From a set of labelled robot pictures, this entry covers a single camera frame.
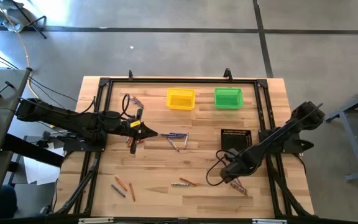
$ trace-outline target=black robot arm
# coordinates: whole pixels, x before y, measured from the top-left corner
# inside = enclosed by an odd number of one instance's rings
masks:
[[[283,148],[285,141],[294,134],[299,134],[302,130],[316,129],[324,119],[324,113],[319,110],[312,102],[304,102],[292,111],[291,118],[281,128],[276,128],[261,143],[248,147],[236,153],[229,151],[225,158],[230,162],[224,167],[220,176],[225,183],[232,181],[239,176],[253,174],[261,165],[266,153],[276,152],[277,148]],[[302,151],[313,147],[304,147],[300,144]]]
[[[158,133],[148,128],[143,122],[142,109],[135,116],[123,118],[116,111],[105,113],[77,113],[52,106],[40,99],[23,99],[16,110],[16,117],[21,121],[42,121],[75,133],[75,141],[83,143],[83,148],[92,145],[104,145],[107,134],[133,137],[131,153],[136,151],[136,141],[157,136]]]

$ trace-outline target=wooden tabletop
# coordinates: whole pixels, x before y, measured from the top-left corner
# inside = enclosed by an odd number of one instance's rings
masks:
[[[77,111],[86,109],[96,96],[99,79],[100,77],[84,77]],[[267,80],[275,123],[281,126],[290,118],[284,81],[281,78]],[[165,100],[167,88],[170,87],[196,90],[195,108],[191,111],[168,109]],[[214,89],[217,87],[241,88],[244,107],[239,110],[217,110],[214,105]],[[240,194],[228,184],[209,186],[205,179],[206,171],[217,161],[215,152],[221,149],[222,128],[251,130],[253,144],[259,142],[257,131],[260,127],[252,85],[115,83],[112,88],[110,110],[122,111],[121,102],[125,93],[136,96],[144,104],[142,120],[149,128],[158,133],[189,132],[188,145],[186,149],[176,152],[165,138],[158,136],[138,144],[136,154],[132,155],[126,146],[126,137],[109,135],[98,172],[91,214],[93,217],[273,217],[265,162],[253,175],[240,178],[248,190],[248,196]],[[262,91],[261,98],[267,114]],[[134,114],[137,109],[138,107],[131,102],[127,112]],[[179,148],[183,148],[183,139],[173,141]],[[83,157],[83,152],[74,152],[62,165],[57,185],[56,210],[69,199],[78,185]],[[283,154],[283,165],[288,188],[302,206],[313,213],[302,164],[293,155]],[[221,180],[219,170],[222,167],[220,164],[210,173],[210,182]],[[115,175],[128,188],[128,192],[122,190],[126,198],[111,187],[111,184],[114,184],[122,189],[116,182]],[[172,182],[181,182],[179,177],[196,182],[199,186],[171,186]],[[135,202],[129,191],[129,182],[134,188]],[[87,196],[88,189],[85,190],[81,209],[85,207]],[[278,198],[283,210],[280,191]]]

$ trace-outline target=marker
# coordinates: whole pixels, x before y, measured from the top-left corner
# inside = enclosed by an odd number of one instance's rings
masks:
[[[167,138],[167,140],[171,143],[171,145],[176,149],[176,151],[179,152],[179,149],[177,148],[177,146],[173,143],[173,141],[170,138]]]
[[[124,183],[122,183],[121,180],[120,180],[117,176],[115,176],[115,178],[116,178],[118,184],[121,185],[121,187],[122,187],[125,191],[128,191],[128,189],[125,187]]]
[[[111,185],[121,196],[125,197],[124,193],[122,193],[114,184]]]
[[[187,182],[187,183],[189,183],[189,184],[191,184],[191,185],[197,186],[196,183],[193,183],[193,182],[190,181],[190,180],[184,179],[184,178],[182,178],[182,177],[179,177],[179,179],[180,179],[180,180],[183,180],[184,182]]]
[[[187,140],[189,140],[189,133],[187,133],[187,134],[186,134],[185,146],[183,147],[184,149],[186,149],[186,146],[187,146]]]
[[[136,201],[136,199],[135,199],[135,192],[134,192],[134,188],[132,187],[132,183],[129,183],[129,188],[131,189],[132,199],[133,199],[134,202],[135,202],[135,201]]]
[[[185,186],[188,187],[190,184],[184,184],[184,183],[171,183],[172,186]]]
[[[242,193],[243,195],[248,196],[247,192],[245,192],[244,190],[239,188],[239,186],[237,186],[236,184],[230,183],[230,186],[232,188],[236,189],[238,192]]]

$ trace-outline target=concrete floor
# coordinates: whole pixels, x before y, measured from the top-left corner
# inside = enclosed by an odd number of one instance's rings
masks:
[[[175,27],[255,29],[252,0],[31,0],[34,17],[46,15],[47,26]],[[265,29],[358,30],[358,0],[259,0]],[[226,67],[235,77],[266,77],[258,34],[23,32],[34,78],[77,98],[85,75],[176,75],[220,77]],[[266,35],[274,77],[284,78],[292,108],[311,100],[330,113],[358,92],[358,35]],[[16,34],[0,31],[0,54],[25,68]],[[51,101],[40,94],[41,98]],[[25,97],[32,96],[29,90]],[[69,109],[75,103],[53,96]],[[40,124],[14,121],[18,137],[41,133]],[[315,143],[305,153],[315,213],[324,218],[358,221],[358,181],[344,176],[358,171],[339,121],[323,124],[302,137]],[[16,187],[20,216],[38,212],[53,186]]]

